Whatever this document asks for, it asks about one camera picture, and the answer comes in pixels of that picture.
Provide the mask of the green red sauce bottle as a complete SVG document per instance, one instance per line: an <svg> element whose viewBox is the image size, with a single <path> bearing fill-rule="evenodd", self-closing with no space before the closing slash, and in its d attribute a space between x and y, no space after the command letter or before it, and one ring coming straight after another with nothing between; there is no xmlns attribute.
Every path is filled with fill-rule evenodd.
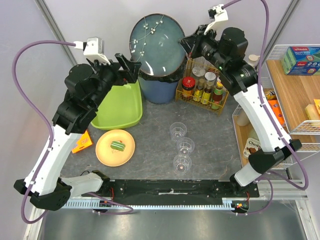
<svg viewBox="0 0 320 240"><path fill-rule="evenodd" d="M224 93L223 88L224 88L223 84L218 80L216 82L212 99L211 99L211 102L212 102L211 108L214 110L217 110L220 108L220 104L223 99L223 93Z"/></svg>

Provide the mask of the small brown bottle tan cap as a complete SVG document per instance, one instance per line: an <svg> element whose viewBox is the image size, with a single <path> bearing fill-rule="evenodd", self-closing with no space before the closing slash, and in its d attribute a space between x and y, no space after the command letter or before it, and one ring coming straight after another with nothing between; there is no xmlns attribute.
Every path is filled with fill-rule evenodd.
<svg viewBox="0 0 320 240"><path fill-rule="evenodd" d="M193 95L193 100L195 102L199 102L201 100L201 97L202 97L202 94L203 94L203 90L204 90L204 87L205 87L205 83L206 83L206 81L203 78L200 78L198 80L198 84L196 86L196 89L195 89L195 92L194 92L194 95Z"/></svg>

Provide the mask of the blue ceramic plate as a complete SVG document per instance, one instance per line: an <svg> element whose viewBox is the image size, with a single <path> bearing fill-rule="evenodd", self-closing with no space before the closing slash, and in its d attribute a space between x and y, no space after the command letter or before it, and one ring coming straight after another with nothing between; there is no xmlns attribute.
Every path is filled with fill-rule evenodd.
<svg viewBox="0 0 320 240"><path fill-rule="evenodd" d="M176 20L154 13L141 18L129 38L129 51L134 62L141 62L144 73L166 76L173 73L185 57L178 43L185 33Z"/></svg>

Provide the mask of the silver lid spice jar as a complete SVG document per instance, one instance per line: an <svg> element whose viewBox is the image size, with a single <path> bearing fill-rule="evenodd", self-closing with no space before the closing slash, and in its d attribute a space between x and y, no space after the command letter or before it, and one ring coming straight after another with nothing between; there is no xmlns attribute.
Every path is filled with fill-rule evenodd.
<svg viewBox="0 0 320 240"><path fill-rule="evenodd" d="M196 66L192 68L192 76L196 81L203 78L205 74L206 70L203 67Z"/></svg>

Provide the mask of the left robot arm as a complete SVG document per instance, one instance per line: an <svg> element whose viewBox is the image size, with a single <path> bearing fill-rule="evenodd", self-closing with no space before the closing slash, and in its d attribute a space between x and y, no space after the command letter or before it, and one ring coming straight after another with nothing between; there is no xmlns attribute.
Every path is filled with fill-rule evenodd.
<svg viewBox="0 0 320 240"><path fill-rule="evenodd" d="M42 210L57 211L73 197L98 192L110 179L98 170L71 178L61 178L61 170L76 142L96 117L98 107L112 89L135 83L141 62L115 54L116 62L89 60L73 66L64 83L67 91L49 125L48 138L36 165L25 179L16 180L14 188L30 198Z"/></svg>

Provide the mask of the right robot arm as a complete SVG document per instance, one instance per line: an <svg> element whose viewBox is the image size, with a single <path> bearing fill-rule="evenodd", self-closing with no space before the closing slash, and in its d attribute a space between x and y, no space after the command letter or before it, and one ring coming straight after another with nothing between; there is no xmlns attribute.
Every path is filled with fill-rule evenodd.
<svg viewBox="0 0 320 240"><path fill-rule="evenodd" d="M292 139L283 129L265 98L256 70L244 60L248 47L245 33L239 28L228 27L220 40L216 40L216 31L205 33L205 28L200 25L192 35L179 39L178 43L189 58L204 57L219 70L220 82L241 106L260 141L260 149L230 177L231 184L239 191L289 156L294 156L302 143Z"/></svg>

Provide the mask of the red lid sauce jar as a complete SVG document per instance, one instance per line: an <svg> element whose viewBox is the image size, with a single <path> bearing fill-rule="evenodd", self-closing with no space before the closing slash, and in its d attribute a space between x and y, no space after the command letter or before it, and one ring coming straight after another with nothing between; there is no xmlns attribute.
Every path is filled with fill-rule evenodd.
<svg viewBox="0 0 320 240"><path fill-rule="evenodd" d="M186 76L182 79L182 95L184 98L189 98L195 88L196 80L191 76Z"/></svg>

